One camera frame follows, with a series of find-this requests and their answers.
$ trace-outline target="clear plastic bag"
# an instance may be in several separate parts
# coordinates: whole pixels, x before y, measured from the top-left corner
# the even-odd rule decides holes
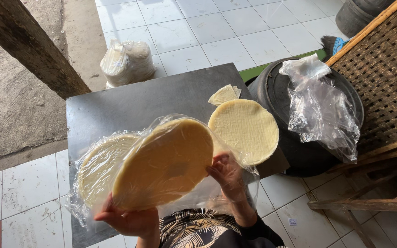
[[[290,119],[288,129],[300,135],[301,142],[319,141],[345,163],[356,163],[360,137],[355,108],[334,81],[325,77],[330,67],[317,54],[283,62],[280,73],[288,75]]]
[[[96,223],[93,220],[93,216],[102,210],[102,206],[109,192],[114,192],[114,182],[117,175],[120,173],[122,166],[124,166],[124,161],[127,161],[130,156],[135,155],[140,150],[147,149],[149,144],[147,142],[148,139],[153,138],[153,140],[158,140],[164,135],[169,135],[177,127],[176,121],[183,119],[196,121],[209,132],[209,135],[212,137],[211,142],[213,150],[211,151],[213,151],[213,155],[225,152],[230,155],[231,159],[237,161],[237,163],[240,165],[243,181],[242,183],[245,189],[246,197],[249,204],[255,209],[258,193],[259,174],[254,166],[244,166],[249,164],[250,155],[228,147],[220,138],[212,133],[206,124],[185,115],[173,114],[157,118],[147,129],[142,132],[121,132],[116,133],[111,137],[103,138],[101,141],[93,144],[89,151],[75,162],[77,173],[74,179],[73,187],[67,195],[67,202],[65,206],[74,215],[74,217],[79,220],[82,226],[85,226],[89,231],[94,232],[98,232],[103,229],[99,228],[99,223]],[[173,125],[169,128],[165,128],[167,126],[165,124]],[[158,135],[158,138],[155,139],[154,136],[152,136],[154,130],[157,130]],[[118,147],[118,149],[113,149],[108,153],[103,153],[102,156],[104,156],[104,158],[101,158],[101,160],[106,161],[106,163],[102,164],[103,166],[92,166],[89,169],[84,168],[84,165],[86,164],[84,161],[91,159],[94,151],[99,150],[99,146],[105,146],[106,143],[112,140],[117,140],[118,137],[124,135],[135,135],[139,138],[129,149],[124,150],[121,147]],[[120,156],[119,159],[112,157],[118,153],[124,155]],[[111,163],[111,161],[114,159],[119,162]],[[173,175],[173,178],[178,177],[178,175],[176,175],[176,171]],[[150,175],[145,175],[145,173],[142,173],[141,179],[143,180],[143,177],[149,176]],[[95,178],[94,181],[97,183],[96,187],[93,187],[93,185],[90,183],[84,182],[84,180],[89,177]],[[179,198],[172,202],[158,205],[157,209],[159,212],[159,217],[165,217],[169,214],[172,214],[173,212],[188,208],[208,208],[232,215],[230,201],[222,194],[222,189],[219,183],[211,176],[203,178],[190,191],[170,192],[169,194],[178,195]],[[154,198],[154,195],[155,194],[140,194],[141,199],[133,199],[133,202],[146,202],[146,198]],[[120,199],[117,200],[114,195],[113,200],[115,204],[120,201]]]
[[[156,71],[150,46],[146,42],[110,40],[110,47],[101,60],[107,85],[118,87],[147,80]]]

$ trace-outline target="stainless steel table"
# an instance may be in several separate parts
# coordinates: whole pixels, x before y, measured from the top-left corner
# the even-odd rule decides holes
[[[241,99],[252,99],[233,63],[68,98],[70,187],[76,174],[74,161],[90,144],[119,130],[142,130],[157,117],[171,113],[208,123],[217,108],[207,103],[209,97],[228,84],[241,89]],[[74,248],[85,248],[118,234],[112,228],[89,234],[73,216],[71,226]]]

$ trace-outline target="white tile floor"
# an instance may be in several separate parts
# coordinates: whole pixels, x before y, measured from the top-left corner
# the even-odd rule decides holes
[[[71,216],[63,207],[69,189],[67,175],[67,150],[0,172],[3,248],[72,247]],[[306,203],[314,197],[327,200],[354,192],[365,187],[368,179],[346,179],[340,174],[304,179],[273,175],[260,182],[258,215],[286,246],[365,248],[340,212],[313,211]],[[370,193],[378,196],[377,190]],[[354,213],[377,248],[397,248],[397,212]],[[290,218],[297,220],[296,226],[289,225]],[[132,248],[136,242],[136,237],[116,236],[90,247]]]
[[[159,54],[155,77],[233,62],[246,70],[345,38],[342,0],[96,0],[105,41],[145,41]]]

